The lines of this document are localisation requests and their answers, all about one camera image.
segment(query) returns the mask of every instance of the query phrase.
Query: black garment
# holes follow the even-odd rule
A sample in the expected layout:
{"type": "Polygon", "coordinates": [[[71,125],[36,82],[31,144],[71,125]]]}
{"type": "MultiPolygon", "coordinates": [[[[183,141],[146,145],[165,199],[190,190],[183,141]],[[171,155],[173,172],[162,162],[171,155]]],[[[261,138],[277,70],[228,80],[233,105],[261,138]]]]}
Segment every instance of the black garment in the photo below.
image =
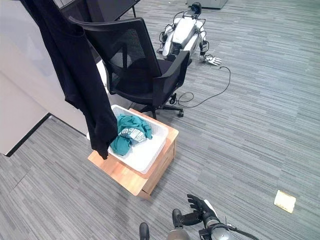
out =
{"type": "Polygon", "coordinates": [[[65,100],[85,116],[91,147],[106,159],[118,135],[106,90],[84,30],[69,22],[53,0],[20,0],[40,28],[65,100]]]}

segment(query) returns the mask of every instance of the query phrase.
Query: hanging clothing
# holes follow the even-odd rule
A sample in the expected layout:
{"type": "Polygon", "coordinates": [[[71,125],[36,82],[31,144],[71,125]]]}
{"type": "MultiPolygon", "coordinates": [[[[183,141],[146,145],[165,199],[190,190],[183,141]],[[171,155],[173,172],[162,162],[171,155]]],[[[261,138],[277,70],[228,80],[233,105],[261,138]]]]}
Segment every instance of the hanging clothing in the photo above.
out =
{"type": "Polygon", "coordinates": [[[20,0],[39,26],[65,101],[85,116],[91,147],[106,159],[117,137],[117,119],[84,30],[69,22],[53,0],[20,0]]]}
{"type": "Polygon", "coordinates": [[[152,129],[149,124],[138,116],[121,114],[117,118],[118,136],[111,143],[115,154],[126,155],[131,146],[152,139],[152,129]]]}

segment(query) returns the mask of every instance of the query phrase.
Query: wooden stool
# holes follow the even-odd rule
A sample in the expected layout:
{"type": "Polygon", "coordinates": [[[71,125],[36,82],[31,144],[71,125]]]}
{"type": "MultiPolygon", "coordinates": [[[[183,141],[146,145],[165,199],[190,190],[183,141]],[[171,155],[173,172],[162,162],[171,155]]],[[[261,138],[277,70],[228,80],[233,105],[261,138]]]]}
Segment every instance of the wooden stool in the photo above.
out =
{"type": "MultiPolygon", "coordinates": [[[[157,121],[132,108],[130,108],[130,111],[149,118],[152,121],[157,121]]],[[[149,200],[151,192],[154,190],[161,176],[164,174],[165,170],[176,155],[176,138],[179,133],[178,130],[167,126],[162,122],[157,122],[168,128],[168,136],[166,137],[162,151],[159,153],[158,157],[146,174],[142,174],[132,169],[111,154],[109,154],[106,160],[103,160],[97,151],[93,151],[88,157],[88,160],[102,169],[106,174],[133,195],[149,200]]]]}

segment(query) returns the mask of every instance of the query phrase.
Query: gray carpet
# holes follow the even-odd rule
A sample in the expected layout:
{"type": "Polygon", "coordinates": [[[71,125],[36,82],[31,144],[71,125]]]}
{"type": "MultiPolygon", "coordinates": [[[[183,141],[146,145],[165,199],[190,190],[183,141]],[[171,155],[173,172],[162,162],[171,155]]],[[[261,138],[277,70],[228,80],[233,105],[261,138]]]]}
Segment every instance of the gray carpet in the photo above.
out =
{"type": "MultiPolygon", "coordinates": [[[[137,4],[155,49],[185,9],[184,0],[137,4]]],[[[51,118],[12,157],[0,155],[0,239],[136,240],[146,221],[152,239],[163,240],[172,209],[190,211],[187,193],[261,240],[320,239],[319,16],[318,0],[229,0],[222,10],[203,9],[208,53],[231,69],[231,85],[185,108],[183,118],[158,111],[180,133],[152,200],[130,195],[91,164],[86,138],[51,118]],[[274,206],[278,189],[296,197],[293,214],[274,206]]],[[[189,106],[228,83],[225,69],[199,63],[197,54],[178,91],[195,94],[189,106]]],[[[186,227],[192,239],[200,227],[186,227]]]]}

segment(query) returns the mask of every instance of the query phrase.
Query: green towel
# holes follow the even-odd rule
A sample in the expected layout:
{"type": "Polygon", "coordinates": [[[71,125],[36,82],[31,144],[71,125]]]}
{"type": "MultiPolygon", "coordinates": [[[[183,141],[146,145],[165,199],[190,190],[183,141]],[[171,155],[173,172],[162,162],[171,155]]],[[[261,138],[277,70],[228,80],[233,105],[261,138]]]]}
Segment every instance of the green towel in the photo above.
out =
{"type": "Polygon", "coordinates": [[[134,139],[131,138],[128,132],[130,129],[134,128],[141,131],[144,136],[148,139],[152,138],[152,129],[149,124],[141,119],[138,116],[128,116],[128,115],[119,115],[117,117],[117,126],[118,126],[118,136],[116,139],[110,144],[114,153],[118,155],[126,155],[130,150],[130,147],[135,144],[141,142],[141,138],[134,139]]]}

